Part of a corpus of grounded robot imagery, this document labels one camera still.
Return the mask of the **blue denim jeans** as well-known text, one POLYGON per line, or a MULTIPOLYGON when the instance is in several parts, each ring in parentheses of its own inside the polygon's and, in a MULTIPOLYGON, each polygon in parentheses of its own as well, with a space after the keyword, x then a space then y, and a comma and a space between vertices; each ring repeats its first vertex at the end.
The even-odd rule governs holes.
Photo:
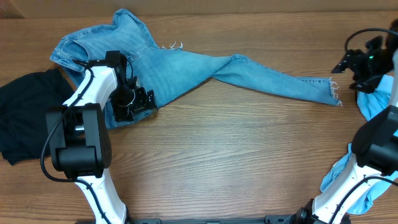
POLYGON ((50 60, 59 64, 78 86, 83 81, 84 68, 74 60, 104 59, 110 50, 126 56, 127 77, 137 77, 141 86, 154 91, 158 108, 209 78, 298 100, 333 106, 340 103, 329 78, 293 77, 240 54, 214 57, 184 51, 181 45, 159 47, 147 26, 127 9, 116 11, 111 24, 66 35, 53 50, 50 60))

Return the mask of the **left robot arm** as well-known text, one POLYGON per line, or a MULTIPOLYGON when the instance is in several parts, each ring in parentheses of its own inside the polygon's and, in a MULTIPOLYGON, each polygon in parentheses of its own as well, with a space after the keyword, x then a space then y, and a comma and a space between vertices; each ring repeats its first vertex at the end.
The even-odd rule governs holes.
POLYGON ((140 87, 137 77, 127 78, 127 58, 117 50, 108 51, 103 60, 74 63, 83 67, 85 77, 62 106, 47 111, 49 135, 43 147, 65 178, 50 175, 44 161, 42 172, 54 182, 76 184, 95 223, 132 223, 110 175, 112 149, 103 109, 110 102, 116 121, 134 121, 141 112, 157 111, 154 92, 140 87))

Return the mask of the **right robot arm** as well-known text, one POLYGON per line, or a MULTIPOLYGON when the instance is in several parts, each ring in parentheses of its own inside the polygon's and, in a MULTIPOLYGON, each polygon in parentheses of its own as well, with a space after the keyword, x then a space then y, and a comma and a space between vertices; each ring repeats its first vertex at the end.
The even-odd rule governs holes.
POLYGON ((332 72, 353 75, 352 90, 367 121, 321 184, 321 194, 288 217, 267 215, 265 223, 350 223, 349 215, 367 212, 373 200, 397 178, 397 21, 365 43, 366 51, 345 48, 332 72))

